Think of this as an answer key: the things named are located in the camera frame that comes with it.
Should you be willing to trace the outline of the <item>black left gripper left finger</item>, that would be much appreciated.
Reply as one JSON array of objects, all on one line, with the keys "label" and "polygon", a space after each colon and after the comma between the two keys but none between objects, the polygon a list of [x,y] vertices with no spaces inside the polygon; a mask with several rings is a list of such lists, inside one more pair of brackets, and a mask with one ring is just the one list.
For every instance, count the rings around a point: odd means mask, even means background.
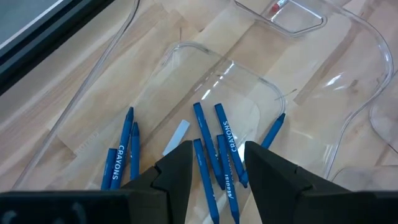
[{"label": "black left gripper left finger", "polygon": [[0,194],[0,224],[184,224],[193,143],[184,141],[116,190]]}]

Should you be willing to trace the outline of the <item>yellow orange wooden pencil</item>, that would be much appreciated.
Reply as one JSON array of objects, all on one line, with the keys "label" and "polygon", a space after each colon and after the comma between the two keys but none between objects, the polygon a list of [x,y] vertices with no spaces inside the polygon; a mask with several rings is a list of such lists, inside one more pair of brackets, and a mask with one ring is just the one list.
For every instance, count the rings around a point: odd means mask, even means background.
[{"label": "yellow orange wooden pencil", "polygon": [[270,12],[271,13],[277,13],[279,10],[281,10],[288,2],[289,0],[277,0],[271,7]]}]

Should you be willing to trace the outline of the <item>blue crayon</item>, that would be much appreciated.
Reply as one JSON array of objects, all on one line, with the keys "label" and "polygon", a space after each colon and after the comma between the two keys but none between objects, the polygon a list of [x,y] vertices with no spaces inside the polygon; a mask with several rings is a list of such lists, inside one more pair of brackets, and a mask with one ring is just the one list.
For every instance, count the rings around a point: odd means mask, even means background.
[{"label": "blue crayon", "polygon": [[124,123],[120,137],[119,147],[116,154],[116,160],[113,167],[110,189],[118,189],[121,186],[121,180],[124,174],[124,166],[126,163],[127,146],[131,135],[132,123],[134,120],[134,108],[130,107]]},{"label": "blue crayon", "polygon": [[216,204],[216,199],[213,191],[213,186],[211,183],[210,173],[208,170],[208,165],[206,163],[205,154],[203,150],[203,145],[201,139],[193,140],[193,147],[196,152],[197,162],[200,169],[201,179],[205,191],[205,197],[208,204],[208,209],[210,217],[214,224],[220,224],[220,216],[218,212],[218,207]]},{"label": "blue crayon", "polygon": [[229,207],[231,210],[231,216],[235,224],[239,224],[239,207],[238,200],[236,196],[236,191],[234,188],[233,175],[231,171],[231,166],[229,163],[229,156],[227,152],[226,138],[223,134],[217,135],[217,142],[220,152],[221,164],[224,171],[224,182],[225,191],[229,200]]}]

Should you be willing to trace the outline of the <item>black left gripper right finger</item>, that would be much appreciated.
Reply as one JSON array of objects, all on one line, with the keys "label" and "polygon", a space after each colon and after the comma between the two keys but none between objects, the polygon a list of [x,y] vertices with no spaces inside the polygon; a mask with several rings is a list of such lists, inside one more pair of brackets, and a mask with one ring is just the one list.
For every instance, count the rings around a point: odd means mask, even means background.
[{"label": "black left gripper right finger", "polygon": [[398,191],[350,191],[253,141],[244,161],[263,224],[398,224]]}]

